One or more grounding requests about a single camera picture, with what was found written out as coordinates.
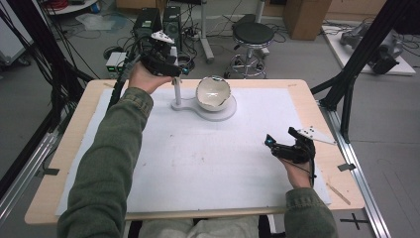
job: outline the wooden table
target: wooden table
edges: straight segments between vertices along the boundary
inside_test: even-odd
[[[333,138],[329,127],[314,100],[308,85],[299,79],[230,79],[231,87],[235,88],[287,88],[293,100],[303,127],[314,126],[320,132]],[[61,198],[68,170],[80,147],[83,134],[96,109],[100,95],[104,89],[112,88],[115,80],[91,81],[77,106],[76,111],[55,152],[50,168],[59,169],[57,176],[45,176],[28,212],[25,221],[29,224],[54,224],[58,217],[55,210]],[[181,88],[195,88],[198,79],[184,79]],[[168,83],[163,87],[171,88]],[[364,199],[349,171],[340,172],[337,166],[345,160],[337,145],[315,141],[317,149],[316,162],[327,184],[332,204],[332,210],[361,209],[365,206]],[[283,210],[273,208],[229,211],[230,215],[281,213]],[[206,216],[227,215],[219,211],[206,213]],[[128,215],[127,219],[138,219]]]

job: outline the white paper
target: white paper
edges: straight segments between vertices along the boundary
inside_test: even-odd
[[[301,124],[287,89],[233,88],[238,108],[223,122],[210,122],[192,111],[174,111],[173,89],[158,89],[143,135],[128,212],[191,211],[284,207],[292,189],[282,163],[263,144],[267,133],[277,143],[293,145],[287,131]],[[105,90],[71,166],[56,211],[66,210],[68,192],[80,158],[93,142],[105,115],[111,89]],[[182,97],[194,96],[183,89]],[[316,170],[315,190],[330,204]]]

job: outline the black tape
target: black tape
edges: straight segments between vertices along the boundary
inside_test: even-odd
[[[356,166],[353,164],[343,164],[343,165],[337,166],[337,168],[339,168],[339,170],[343,172],[346,170],[352,171],[356,168]]]
[[[353,219],[340,219],[341,222],[351,222],[351,223],[355,223],[356,228],[358,230],[361,229],[361,227],[359,226],[359,223],[365,223],[365,224],[369,224],[368,220],[358,220],[356,219],[356,216],[354,213],[352,213]]]
[[[58,175],[59,169],[45,169],[44,170],[44,175],[45,176],[56,176]]]

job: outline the green sleeve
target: green sleeve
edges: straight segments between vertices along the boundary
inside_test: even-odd
[[[330,209],[312,188],[298,188],[286,194],[284,226],[288,238],[338,237]]]
[[[142,132],[152,107],[146,92],[128,88],[107,111],[80,161],[67,211],[58,221],[58,237],[121,236]]]

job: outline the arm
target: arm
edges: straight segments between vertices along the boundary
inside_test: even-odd
[[[129,88],[107,111],[80,161],[67,211],[58,221],[58,237],[121,236],[142,132],[153,107],[150,93],[169,81],[136,64]]]
[[[333,214],[311,188],[306,172],[309,171],[309,163],[292,165],[288,161],[281,161],[294,188],[286,194],[284,227],[287,237],[338,237]]]

